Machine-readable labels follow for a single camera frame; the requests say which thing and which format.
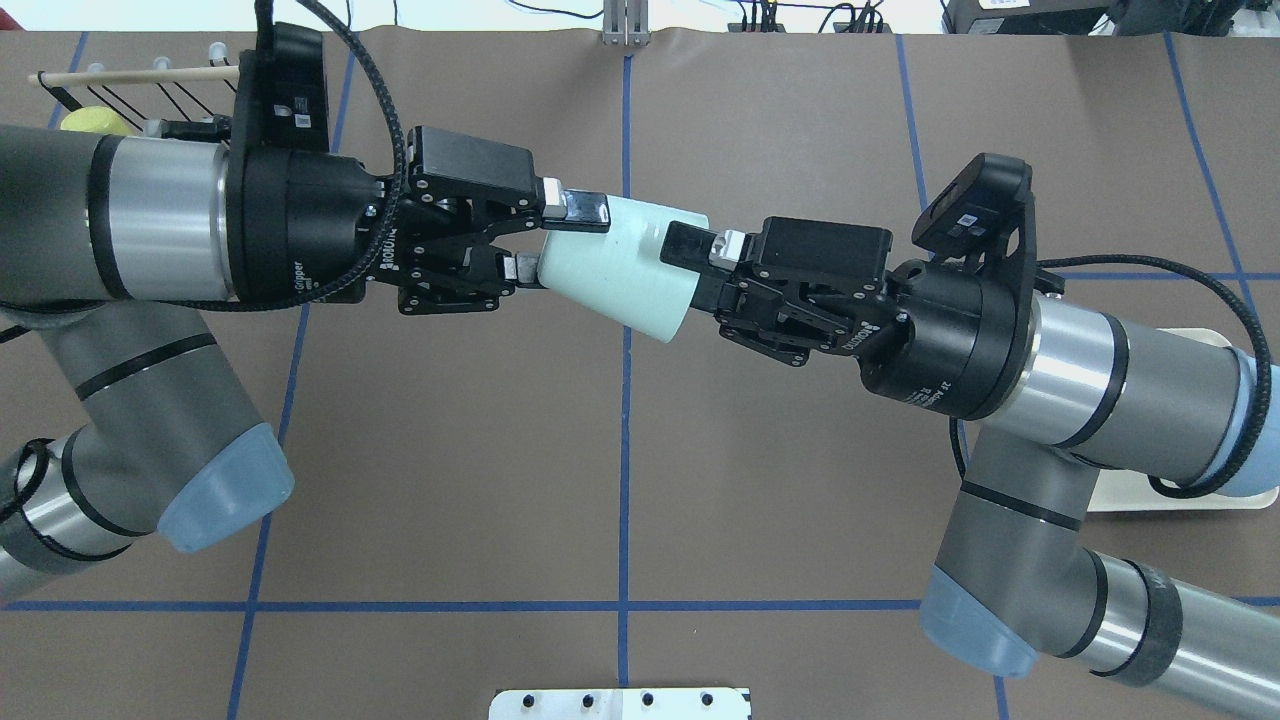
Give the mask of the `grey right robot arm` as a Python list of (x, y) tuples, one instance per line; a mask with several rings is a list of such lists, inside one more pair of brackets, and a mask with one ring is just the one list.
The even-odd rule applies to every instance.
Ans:
[(1088, 512), (1277, 493), (1277, 370), (1252, 348), (1064, 300), (1032, 214), (922, 219), (925, 259), (890, 236), (773, 217), (755, 233), (673, 222), (660, 260), (698, 275), (692, 307), (782, 363), (858, 360), (870, 392), (977, 421), (952, 428), (961, 480), (919, 606), (943, 652), (995, 676), (1071, 660), (1117, 684), (1236, 717), (1277, 716), (1277, 619), (1082, 542)]

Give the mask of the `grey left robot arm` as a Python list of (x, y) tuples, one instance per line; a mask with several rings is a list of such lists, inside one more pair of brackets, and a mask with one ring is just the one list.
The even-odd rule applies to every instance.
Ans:
[(3, 600), (160, 536), (192, 553), (283, 505), (294, 475), (198, 304), (252, 313), (357, 269), (411, 310), (486, 311), (531, 284), (494, 249), (603, 233), (611, 201), (525, 149), (417, 128), (407, 190), (324, 149), (3, 128), (3, 315), (35, 332), (88, 421), (3, 461)]

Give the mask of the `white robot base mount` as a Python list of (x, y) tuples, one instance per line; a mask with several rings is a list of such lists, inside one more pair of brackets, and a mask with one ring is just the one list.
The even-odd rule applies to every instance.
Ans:
[(732, 687), (511, 689), (489, 719), (751, 719), (750, 691)]

